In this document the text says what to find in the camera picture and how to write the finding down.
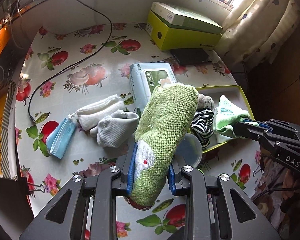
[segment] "barcode label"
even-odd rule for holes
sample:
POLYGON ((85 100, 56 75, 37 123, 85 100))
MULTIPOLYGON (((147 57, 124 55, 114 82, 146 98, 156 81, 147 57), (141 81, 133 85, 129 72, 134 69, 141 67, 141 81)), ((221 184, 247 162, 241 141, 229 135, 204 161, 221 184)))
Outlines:
POLYGON ((147 23, 146 32, 151 36, 152 34, 152 26, 150 23, 147 23))
POLYGON ((167 19, 172 20, 172 18, 173 18, 173 15, 170 12, 168 12, 167 19))

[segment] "striped cloth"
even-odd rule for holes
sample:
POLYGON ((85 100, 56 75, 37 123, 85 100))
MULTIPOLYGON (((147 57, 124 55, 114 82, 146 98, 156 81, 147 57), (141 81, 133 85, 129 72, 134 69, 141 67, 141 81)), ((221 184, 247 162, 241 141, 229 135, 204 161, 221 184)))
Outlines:
POLYGON ((194 114, 191 122, 191 128, 194 135, 199 139, 202 149, 210 144, 209 138, 213 134, 210 129, 213 122, 213 111, 210 108, 202 109, 194 114))

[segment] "floral tablecloth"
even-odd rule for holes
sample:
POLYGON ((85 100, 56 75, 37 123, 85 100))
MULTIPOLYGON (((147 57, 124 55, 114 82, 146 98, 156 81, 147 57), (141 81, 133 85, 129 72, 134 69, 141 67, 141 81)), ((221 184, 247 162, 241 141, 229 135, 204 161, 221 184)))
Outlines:
MULTIPOLYGON (((36 192, 30 197, 35 216, 74 174, 99 174, 114 164, 118 156, 127 153, 127 144, 119 149, 99 147, 95 138, 80 129, 79 124, 62 160, 49 156, 45 142, 48 134, 68 114, 113 94, 121 95, 127 109, 136 112, 129 86, 130 64, 165 61, 171 64, 178 81, 195 87, 236 85, 213 51, 207 51, 213 59, 210 64, 179 66, 169 52, 159 51, 146 33, 144 23, 113 24, 111 39, 98 54, 37 90, 30 108, 36 119, 33 125, 27 109, 35 88, 58 71, 95 52, 106 41, 109 31, 110 25, 96 25, 68 35, 57 35, 41 28, 26 56, 16 101, 16 141, 22 175, 28 182, 45 186, 45 193, 36 192)), ((200 167, 210 175, 231 175, 251 197, 262 183, 261 172, 258 172, 259 154, 257 142, 237 139, 207 153, 200 167)), ((167 185, 149 211, 138 211, 122 197, 117 197, 119 238, 140 239, 142 234, 143 239, 166 239, 184 224, 184 218, 184 198, 173 197, 167 185)))

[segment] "baby wipes package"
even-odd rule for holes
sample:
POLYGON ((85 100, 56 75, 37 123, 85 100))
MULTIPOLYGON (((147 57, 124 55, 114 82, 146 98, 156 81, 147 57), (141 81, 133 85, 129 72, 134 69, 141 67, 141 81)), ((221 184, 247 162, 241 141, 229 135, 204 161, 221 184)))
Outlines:
POLYGON ((130 87, 137 113, 142 113, 156 86, 177 83, 169 63, 139 63, 130 66, 130 87))

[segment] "gray sock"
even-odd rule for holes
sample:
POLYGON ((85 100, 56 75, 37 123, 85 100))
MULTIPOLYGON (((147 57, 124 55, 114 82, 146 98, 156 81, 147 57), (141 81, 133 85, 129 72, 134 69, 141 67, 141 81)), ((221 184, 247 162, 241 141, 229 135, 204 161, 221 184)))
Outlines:
POLYGON ((139 116, 132 112, 117 110, 104 117, 98 126, 90 130, 91 136, 97 136, 102 147, 118 148, 137 129, 139 116))

